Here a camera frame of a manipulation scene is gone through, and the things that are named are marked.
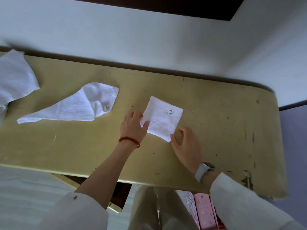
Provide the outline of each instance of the towel label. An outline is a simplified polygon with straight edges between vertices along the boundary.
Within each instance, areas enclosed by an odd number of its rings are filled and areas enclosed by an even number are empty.
[[[109,105],[107,105],[107,106],[104,106],[104,107],[103,107],[103,110],[104,110],[104,111],[108,111],[109,108],[110,108]]]

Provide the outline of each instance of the table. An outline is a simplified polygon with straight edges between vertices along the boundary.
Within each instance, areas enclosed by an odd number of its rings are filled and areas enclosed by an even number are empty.
[[[273,93],[251,86],[25,56],[40,89],[9,104],[0,125],[0,164],[87,177],[116,146],[129,111],[150,96],[183,108],[178,127],[197,135],[205,161],[241,182],[245,170],[260,195],[286,196],[279,112]],[[89,82],[119,88],[111,112],[95,121],[18,124],[17,119],[72,95]],[[120,182],[209,192],[176,158],[171,144],[148,134],[125,164]]]

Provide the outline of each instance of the white pants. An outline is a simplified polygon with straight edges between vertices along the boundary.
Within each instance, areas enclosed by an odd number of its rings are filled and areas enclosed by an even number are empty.
[[[177,192],[141,186],[135,194],[128,230],[160,229],[199,230]]]

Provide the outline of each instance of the folded towel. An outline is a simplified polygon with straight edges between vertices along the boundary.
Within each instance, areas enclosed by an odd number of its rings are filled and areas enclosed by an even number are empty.
[[[149,120],[147,132],[170,142],[170,135],[174,134],[182,112],[183,109],[151,96],[141,119],[141,126]]]
[[[110,112],[118,95],[118,88],[102,83],[88,83],[75,94],[35,113],[25,115],[18,123],[49,120],[93,121]]]
[[[23,52],[11,50],[0,57],[0,122],[7,104],[39,89],[38,82]]]

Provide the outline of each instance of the smartwatch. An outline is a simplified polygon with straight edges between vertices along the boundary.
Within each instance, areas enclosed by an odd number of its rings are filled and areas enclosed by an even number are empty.
[[[215,170],[215,166],[211,163],[208,163],[208,162],[204,162],[204,163],[201,163],[199,165],[199,168],[198,170],[196,171],[196,174],[195,174],[195,178],[198,182],[202,183],[201,182],[201,179],[203,177],[203,175],[207,172],[207,171],[212,171],[212,170]]]

